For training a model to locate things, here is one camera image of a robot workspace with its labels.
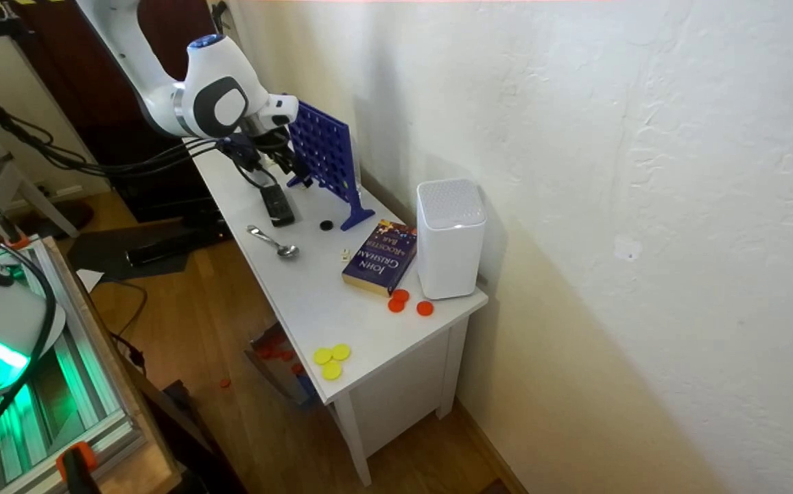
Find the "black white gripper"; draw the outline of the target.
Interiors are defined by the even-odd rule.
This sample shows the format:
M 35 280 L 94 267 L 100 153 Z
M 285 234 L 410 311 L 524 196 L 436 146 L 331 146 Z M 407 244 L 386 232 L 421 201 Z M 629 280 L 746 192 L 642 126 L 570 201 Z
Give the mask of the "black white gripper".
M 266 190 L 274 184 L 274 175 L 261 166 L 261 160 L 271 160 L 282 173 L 290 175 L 290 184 L 311 184 L 311 170 L 305 168 L 303 156 L 290 149 L 290 134 L 285 130 L 271 130 L 261 137 L 235 133 L 230 137 L 220 137 L 218 149 L 255 190 Z

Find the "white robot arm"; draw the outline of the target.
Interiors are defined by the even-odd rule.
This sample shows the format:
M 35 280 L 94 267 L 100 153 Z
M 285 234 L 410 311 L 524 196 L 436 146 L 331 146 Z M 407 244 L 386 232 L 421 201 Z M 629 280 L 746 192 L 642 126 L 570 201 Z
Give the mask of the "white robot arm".
M 266 92 L 230 35 L 211 30 L 193 38 L 183 48 L 187 72 L 174 78 L 141 24 L 141 0 L 76 0 L 76 5 L 160 133 L 207 140 L 244 134 L 296 182 L 307 179 L 288 134 L 300 118 L 300 98 Z

